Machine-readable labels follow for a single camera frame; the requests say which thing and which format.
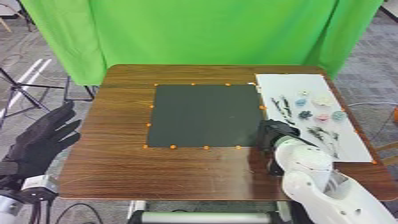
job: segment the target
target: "floor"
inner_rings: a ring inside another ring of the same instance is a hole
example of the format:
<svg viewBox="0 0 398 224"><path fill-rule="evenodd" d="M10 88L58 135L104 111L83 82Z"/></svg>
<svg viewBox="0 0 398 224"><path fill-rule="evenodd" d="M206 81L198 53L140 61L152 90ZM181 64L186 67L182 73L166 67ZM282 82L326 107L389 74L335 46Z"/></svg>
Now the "floor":
<svg viewBox="0 0 398 224"><path fill-rule="evenodd" d="M37 59L51 59L51 63L40 73L35 83L62 86L65 81L65 72L62 65L56 62L51 49L42 40L37 30L26 31L23 20L5 20L12 33L7 33L0 27L0 64L12 77L19 79L21 74L30 68ZM367 31L357 43L351 56L346 60L344 68L339 72L334 81L342 98L348 104L358 102L398 102L398 24L383 15L376 13ZM30 93L39 97L42 90L30 88ZM81 87L72 86L71 96L87 97ZM7 83L0 80L0 108L5 105L7 98ZM44 104L49 108L56 108L62 104L62 91L51 90L44 99ZM26 108L28 102L19 100L12 110ZM90 103L76 103L78 117L83 119ZM357 105L351 106L355 118L358 120L365 135L371 139L371 144L380 146L392 141L398 141L398 124L392 123L390 105ZM5 127L0 130L0 158L7 153L14 138L23 132L23 129L31 124L33 120L42 116L42 112L33 110L23 115L7 119ZM47 173L56 176L62 170L67 153L56 157ZM381 152L380 156L398 155L398 149ZM394 180L398 180L398 167L387 167ZM56 199L53 205L51 217L58 216L65 207L76 202L88 203L97 209L103 221L106 224L126 223L127 201L71 201ZM398 211L398 201L387 202L390 212ZM261 212L275 209L271 203L236 203L236 202L152 202L149 210L172 211L184 209L188 211L230 211L230 212ZM24 206L19 213L17 224L28 221L30 207ZM76 207L67 212L60 223L83 224L94 221L95 218L83 207Z"/></svg>

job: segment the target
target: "light stand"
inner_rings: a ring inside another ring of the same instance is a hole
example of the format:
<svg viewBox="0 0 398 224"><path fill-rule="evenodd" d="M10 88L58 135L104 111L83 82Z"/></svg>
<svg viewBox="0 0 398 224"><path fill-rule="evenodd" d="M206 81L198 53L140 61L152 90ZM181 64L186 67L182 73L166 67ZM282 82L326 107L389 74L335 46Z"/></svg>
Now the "light stand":
<svg viewBox="0 0 398 224"><path fill-rule="evenodd" d="M24 83L15 82L1 68L0 68L0 77L3 78L3 81L10 84L7 104L5 104L5 108L3 108L3 113L0 114L0 130L1 130L3 121L5 121L5 119L8 117L12 117L14 115L24 113L31 109L42 109L42 111L46 113L49 112L47 107L42 105L42 100L44 100L44 97L46 97L46 94L47 94L49 89L63 89L63 87L46 86L46 85L31 85L31 84L24 84ZM30 93L23 89L24 86L35 87L35 88L44 88L46 89L44 90L44 93L40 95L39 100L33 98L33 96L30 95ZM17 112L14 112L14 113L8 114L10 101L12 101L14 95L17 93L26 98L31 106L26 109L23 109Z"/></svg>

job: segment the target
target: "robotic hand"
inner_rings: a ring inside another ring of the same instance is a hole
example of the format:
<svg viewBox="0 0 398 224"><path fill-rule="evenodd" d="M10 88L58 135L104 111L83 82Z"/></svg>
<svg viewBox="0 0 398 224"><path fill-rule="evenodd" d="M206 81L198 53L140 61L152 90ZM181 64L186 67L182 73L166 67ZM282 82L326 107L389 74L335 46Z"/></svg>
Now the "robotic hand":
<svg viewBox="0 0 398 224"><path fill-rule="evenodd" d="M259 125L259 148L275 151L268 170L282 176L282 190L316 224L396 224L394 217L357 181L334 170L332 157L298 138L278 121Z"/></svg>
<svg viewBox="0 0 398 224"><path fill-rule="evenodd" d="M79 120L65 124L74 117L72 102L67 102L35 121L15 138L8 153L0 162L0 220L12 223L21 205L53 200L56 196L55 180L46 173L51 161L62 150L79 139L76 128Z"/></svg>

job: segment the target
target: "green screen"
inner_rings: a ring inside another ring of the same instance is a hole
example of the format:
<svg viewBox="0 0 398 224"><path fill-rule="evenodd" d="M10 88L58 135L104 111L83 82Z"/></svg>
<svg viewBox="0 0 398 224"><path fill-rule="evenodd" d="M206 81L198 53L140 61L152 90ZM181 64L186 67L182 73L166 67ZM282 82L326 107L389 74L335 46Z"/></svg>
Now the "green screen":
<svg viewBox="0 0 398 224"><path fill-rule="evenodd" d="M316 65L334 78L381 0L23 4L74 82L97 85L115 64Z"/></svg>

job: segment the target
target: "metal stand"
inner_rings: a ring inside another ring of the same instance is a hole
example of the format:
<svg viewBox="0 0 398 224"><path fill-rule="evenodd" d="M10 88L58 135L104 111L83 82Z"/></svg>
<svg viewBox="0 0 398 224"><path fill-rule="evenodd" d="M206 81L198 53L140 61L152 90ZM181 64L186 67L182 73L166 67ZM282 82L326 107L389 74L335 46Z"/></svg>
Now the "metal stand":
<svg viewBox="0 0 398 224"><path fill-rule="evenodd" d="M88 86L83 86L90 98L67 98L69 86L71 86L71 77L67 76L67 78L65 78L65 88L63 88L65 89L65 91L63 91L63 103L67 101L85 101L85 102L92 102L94 99L95 99L95 90L94 89L97 88L97 86L90 86L90 87Z"/></svg>
<svg viewBox="0 0 398 224"><path fill-rule="evenodd" d="M19 3L19 6L21 6L21 14L23 14L23 17L24 17L24 22L26 22L28 32L31 32L30 24L35 25L35 24L33 24L33 20L31 20L31 17L30 17L30 15L28 15L24 6L23 6L23 4L21 4L21 0L15 0L15 1L17 1L17 3Z"/></svg>
<svg viewBox="0 0 398 224"><path fill-rule="evenodd" d="M30 85L30 84L17 83L1 68L0 68L0 74L1 74L1 78L3 78L5 82L10 84L8 99L7 99L7 104L5 104L5 108L3 108L3 113L0 115L0 130L1 130L3 121L8 117L24 113L31 109L42 109L44 112L49 112L47 107L42 105L42 100L44 100L49 89L63 89L63 87L46 86L46 85ZM46 89L39 99L35 99L33 96L30 95L30 93L24 91L24 89L23 89L24 86ZM19 110L12 114L8 114L8 106L10 106L10 101L12 101L12 97L15 94L21 94L21 96L26 98L26 100L31 104L31 107Z"/></svg>

